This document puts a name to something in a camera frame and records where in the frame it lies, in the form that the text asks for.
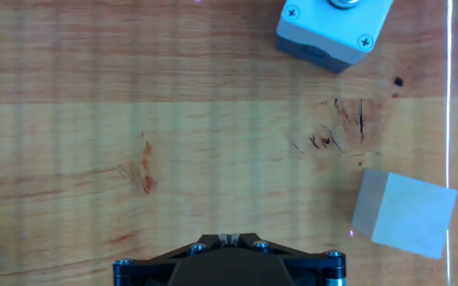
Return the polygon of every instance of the light gray cube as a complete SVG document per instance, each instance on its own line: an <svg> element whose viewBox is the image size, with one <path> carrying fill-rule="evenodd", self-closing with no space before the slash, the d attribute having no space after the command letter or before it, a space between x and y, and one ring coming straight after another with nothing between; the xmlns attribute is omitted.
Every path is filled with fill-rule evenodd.
<svg viewBox="0 0 458 286"><path fill-rule="evenodd" d="M373 242L440 259L457 191L367 169L352 225Z"/></svg>

